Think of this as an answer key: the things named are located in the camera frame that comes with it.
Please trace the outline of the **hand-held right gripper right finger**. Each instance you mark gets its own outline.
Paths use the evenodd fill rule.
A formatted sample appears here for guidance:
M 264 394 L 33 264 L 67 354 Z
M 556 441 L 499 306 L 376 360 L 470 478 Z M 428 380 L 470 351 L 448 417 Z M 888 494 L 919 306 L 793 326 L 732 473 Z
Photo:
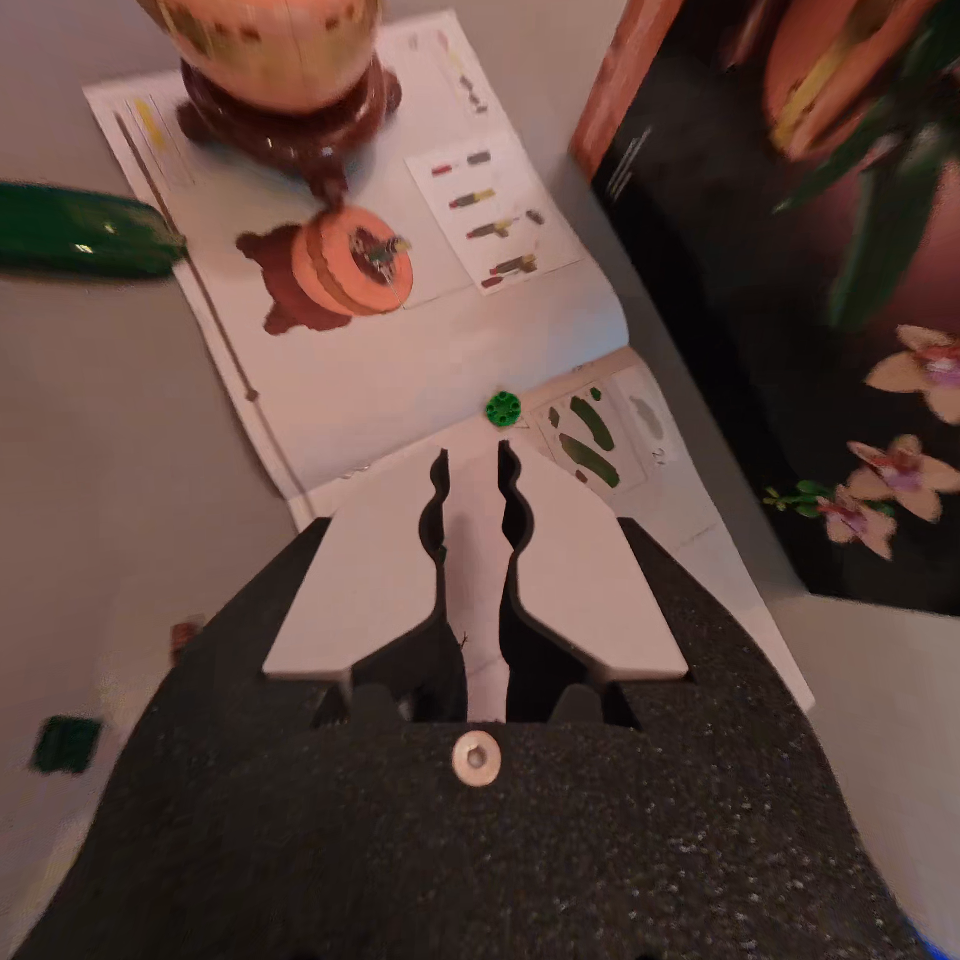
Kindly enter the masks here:
M 634 550 L 642 529 L 522 441 L 499 442 L 497 486 L 506 718 L 635 719 L 624 684 L 690 671 Z

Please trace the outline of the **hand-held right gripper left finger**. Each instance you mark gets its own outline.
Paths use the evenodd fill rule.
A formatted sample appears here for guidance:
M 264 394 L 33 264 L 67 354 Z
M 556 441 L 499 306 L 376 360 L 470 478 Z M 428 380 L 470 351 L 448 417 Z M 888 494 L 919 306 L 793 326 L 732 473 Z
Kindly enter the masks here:
M 449 493 L 441 447 L 361 480 L 328 520 L 263 674 L 349 694 L 379 685 L 410 700 L 414 716 L 466 716 L 466 667 L 447 611 Z

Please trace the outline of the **dark green leaf piece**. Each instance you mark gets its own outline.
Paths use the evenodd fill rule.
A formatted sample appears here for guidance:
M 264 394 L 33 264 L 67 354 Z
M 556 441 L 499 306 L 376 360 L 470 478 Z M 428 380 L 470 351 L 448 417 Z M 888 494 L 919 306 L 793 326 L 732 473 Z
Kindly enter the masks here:
M 1 270 L 96 280 L 170 277 L 186 239 L 150 204 L 86 190 L 1 182 Z

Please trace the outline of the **grey desk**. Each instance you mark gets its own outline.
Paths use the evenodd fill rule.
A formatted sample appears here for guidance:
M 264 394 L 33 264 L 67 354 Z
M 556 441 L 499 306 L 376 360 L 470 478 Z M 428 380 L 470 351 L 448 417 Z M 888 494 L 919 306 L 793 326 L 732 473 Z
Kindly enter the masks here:
M 815 698 L 865 847 L 958 957 L 958 619 L 806 593 L 569 143 L 625 2 L 452 8 L 558 206 L 625 307 L 691 458 Z M 171 666 L 295 536 L 174 281 L 2 277 L 2 958 L 48 906 Z M 96 718 L 79 775 L 29 768 L 43 722 Z

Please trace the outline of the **small brown piece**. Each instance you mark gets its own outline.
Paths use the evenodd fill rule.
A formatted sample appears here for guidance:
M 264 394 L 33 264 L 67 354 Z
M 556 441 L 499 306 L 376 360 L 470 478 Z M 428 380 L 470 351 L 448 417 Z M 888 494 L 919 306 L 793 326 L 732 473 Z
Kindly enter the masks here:
M 198 637 L 206 623 L 207 618 L 203 614 L 193 614 L 171 627 L 169 654 L 172 667 L 178 664 L 187 647 Z

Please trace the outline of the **white instruction booklet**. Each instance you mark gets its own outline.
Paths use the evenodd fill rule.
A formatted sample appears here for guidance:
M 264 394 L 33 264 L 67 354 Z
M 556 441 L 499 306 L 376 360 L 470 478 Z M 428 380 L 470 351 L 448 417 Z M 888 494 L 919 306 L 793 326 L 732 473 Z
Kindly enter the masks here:
M 628 346 L 614 287 L 547 193 L 457 15 L 383 28 L 382 62 L 399 78 L 398 113 L 358 161 L 350 196 L 413 242 L 412 292 L 386 314 L 316 331 L 264 328 L 274 305 L 262 270 L 236 247 L 246 234 L 299 225 L 318 204 L 306 187 L 225 149 L 192 145 L 175 109 L 177 70 L 83 91 L 138 200 L 172 216 L 188 260 L 174 275 L 261 463 L 298 530 L 332 517 L 361 480 L 422 448 L 448 452 L 444 509 L 447 610 L 464 642 L 467 716 L 506 716 L 499 594 L 507 539 L 498 443 L 522 442 L 630 518 L 716 599 L 762 651 L 805 712 L 814 705 L 774 618 L 690 458 L 649 366 Z M 469 151 L 489 151 L 491 185 L 544 201 L 545 269 L 482 292 L 468 241 L 440 222 L 440 181 L 465 193 Z M 516 425 L 486 418 L 493 394 L 521 402 Z

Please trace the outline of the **dark green square piece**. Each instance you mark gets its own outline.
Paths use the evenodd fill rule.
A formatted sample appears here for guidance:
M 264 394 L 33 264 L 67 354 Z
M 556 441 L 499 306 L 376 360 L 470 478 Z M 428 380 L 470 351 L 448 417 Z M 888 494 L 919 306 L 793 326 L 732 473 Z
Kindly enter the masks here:
M 85 773 L 101 736 L 100 719 L 58 714 L 40 727 L 30 756 L 30 770 L 43 775 Z

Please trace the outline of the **black orchid set box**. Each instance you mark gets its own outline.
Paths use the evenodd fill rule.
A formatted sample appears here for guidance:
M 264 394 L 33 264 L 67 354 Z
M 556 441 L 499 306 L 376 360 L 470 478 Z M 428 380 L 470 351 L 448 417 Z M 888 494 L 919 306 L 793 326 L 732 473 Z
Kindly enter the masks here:
M 958 616 L 959 3 L 625 2 L 571 142 L 813 594 Z

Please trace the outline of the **orange brick pot model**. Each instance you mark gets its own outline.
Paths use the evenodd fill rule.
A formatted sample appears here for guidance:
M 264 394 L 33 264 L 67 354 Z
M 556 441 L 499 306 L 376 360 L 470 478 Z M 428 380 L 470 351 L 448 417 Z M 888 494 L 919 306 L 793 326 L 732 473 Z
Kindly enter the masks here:
M 398 110 L 377 1 L 139 1 L 180 57 L 183 135 L 304 180 L 342 208 L 347 162 Z

